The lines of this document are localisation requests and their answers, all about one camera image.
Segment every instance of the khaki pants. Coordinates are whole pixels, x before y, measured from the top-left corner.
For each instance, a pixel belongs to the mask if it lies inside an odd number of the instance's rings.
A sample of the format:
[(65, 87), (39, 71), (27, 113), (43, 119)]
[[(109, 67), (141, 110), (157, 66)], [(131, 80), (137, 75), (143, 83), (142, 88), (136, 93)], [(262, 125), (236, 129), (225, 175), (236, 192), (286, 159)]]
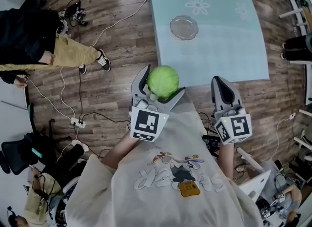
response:
[(93, 47), (85, 46), (67, 37), (56, 35), (54, 55), (53, 65), (4, 64), (0, 65), (0, 71), (30, 69), (52, 70), (62, 66), (78, 67), (82, 64), (90, 64), (96, 61), (98, 58), (98, 51)]

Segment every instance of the extension cord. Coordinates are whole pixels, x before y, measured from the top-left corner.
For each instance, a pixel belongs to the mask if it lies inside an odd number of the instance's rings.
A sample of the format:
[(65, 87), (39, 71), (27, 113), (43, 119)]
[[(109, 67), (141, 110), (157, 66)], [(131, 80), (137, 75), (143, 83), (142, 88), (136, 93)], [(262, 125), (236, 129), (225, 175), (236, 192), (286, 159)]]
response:
[(82, 121), (80, 121), (79, 119), (76, 119), (76, 118), (72, 118), (72, 124), (74, 126), (78, 126), (80, 128), (85, 128), (86, 127), (86, 123), (85, 122), (82, 122)]

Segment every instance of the white t-shirt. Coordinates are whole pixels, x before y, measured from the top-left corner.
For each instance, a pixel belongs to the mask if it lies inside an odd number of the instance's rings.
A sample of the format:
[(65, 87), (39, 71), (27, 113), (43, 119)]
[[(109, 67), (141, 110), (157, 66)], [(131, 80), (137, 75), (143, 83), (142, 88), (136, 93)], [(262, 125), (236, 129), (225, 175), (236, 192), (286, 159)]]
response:
[(207, 150), (193, 104), (174, 111), (160, 137), (141, 142), (115, 173), (90, 157), (65, 209), (68, 227), (263, 226)]

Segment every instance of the white cable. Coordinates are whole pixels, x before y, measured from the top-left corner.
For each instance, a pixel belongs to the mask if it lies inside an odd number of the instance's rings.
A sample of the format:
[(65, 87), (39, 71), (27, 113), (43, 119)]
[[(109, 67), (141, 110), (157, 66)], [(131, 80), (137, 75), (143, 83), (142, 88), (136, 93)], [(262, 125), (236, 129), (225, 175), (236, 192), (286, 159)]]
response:
[(66, 103), (64, 102), (63, 98), (62, 98), (63, 91), (65, 90), (65, 87), (66, 87), (65, 79), (64, 79), (63, 74), (62, 74), (63, 68), (64, 68), (64, 66), (63, 66), (63, 67), (61, 68), (61, 70), (60, 70), (60, 75), (62, 76), (62, 79), (63, 79), (63, 82), (64, 82), (63, 90), (62, 90), (62, 92), (60, 93), (60, 100), (62, 100), (63, 104), (66, 105), (67, 107), (69, 107), (69, 108), (73, 111), (73, 113), (74, 113), (74, 118), (75, 118), (75, 111), (74, 111), (74, 109), (73, 109), (72, 107), (70, 107), (68, 104), (66, 104)]
[[(77, 137), (78, 137), (78, 131), (79, 131), (79, 129), (80, 129), (80, 127), (77, 129), (76, 140), (77, 140)], [(62, 152), (61, 152), (59, 158), (57, 159), (57, 161), (59, 161), (59, 159), (62, 157), (63, 151), (64, 151), (68, 146), (70, 146), (71, 144), (72, 144), (72, 143), (68, 144), (68, 145), (62, 150)]]
[(147, 2), (147, 0), (145, 0), (145, 1), (142, 3), (142, 5), (138, 8), (138, 10), (137, 10), (134, 14), (129, 15), (129, 16), (127, 16), (126, 18), (123, 18), (123, 19), (121, 19), (121, 20), (117, 21), (114, 25), (112, 25), (112, 26), (109, 26), (109, 27), (105, 28), (105, 29), (101, 32), (101, 34), (99, 35), (99, 37), (98, 37), (97, 41), (96, 41), (93, 45), (91, 45), (90, 47), (93, 47), (93, 46), (95, 46), (95, 45), (97, 44), (97, 42), (98, 42), (99, 38), (101, 38), (102, 34), (103, 34), (103, 33), (104, 33), (107, 29), (112, 28), (113, 26), (116, 26), (119, 22), (122, 22), (122, 21), (124, 21), (124, 20), (126, 20), (126, 19), (130, 18), (131, 16), (133, 16), (133, 15), (137, 14), (137, 13), (138, 13), (138, 11), (140, 11), (141, 7), (145, 4), (145, 2)]
[(77, 133), (76, 133), (76, 140), (77, 140), (77, 137), (78, 137), (78, 131), (79, 131), (80, 127), (77, 129)]
[(27, 79), (34, 85), (34, 87), (38, 90), (38, 92), (39, 92), (45, 99), (47, 99), (47, 100), (51, 103), (51, 105), (54, 107), (54, 109), (55, 109), (56, 111), (58, 111), (61, 115), (63, 115), (64, 117), (68, 118), (68, 119), (71, 121), (71, 118), (70, 118), (70, 117), (68, 117), (68, 116), (66, 116), (66, 115), (64, 115), (64, 114), (62, 114), (62, 113), (53, 105), (53, 103), (52, 103), (46, 96), (44, 96), (44, 95), (40, 92), (40, 90), (35, 86), (35, 84), (31, 81), (30, 78), (27, 77)]
[[(68, 144), (68, 145), (63, 149), (63, 151), (64, 151), (68, 146), (70, 146), (71, 144), (72, 144), (72, 143)], [(56, 160), (56, 162), (59, 161), (59, 159), (62, 157), (63, 151), (60, 153), (60, 156), (58, 157), (58, 159)]]
[(277, 127), (276, 127), (277, 147), (276, 147), (275, 153), (271, 156), (271, 159), (272, 159), (272, 157), (274, 157), (274, 155), (277, 153), (277, 150), (278, 150), (278, 147), (279, 147), (279, 139), (278, 139), (278, 134), (277, 134), (277, 132), (278, 132), (278, 126), (279, 126), (280, 123), (282, 123), (283, 121), (287, 121), (287, 120), (289, 120), (289, 119), (281, 120), (281, 121), (278, 122), (278, 124), (277, 124)]

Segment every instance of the black jacket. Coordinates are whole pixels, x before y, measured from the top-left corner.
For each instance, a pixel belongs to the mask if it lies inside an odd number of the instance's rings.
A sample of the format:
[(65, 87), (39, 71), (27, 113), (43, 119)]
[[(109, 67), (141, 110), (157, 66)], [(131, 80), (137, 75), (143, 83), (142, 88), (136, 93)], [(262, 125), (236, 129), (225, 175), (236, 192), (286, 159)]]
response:
[[(54, 53), (59, 16), (51, 10), (0, 11), (0, 65), (38, 64), (44, 51)], [(1, 71), (13, 83), (18, 71)]]

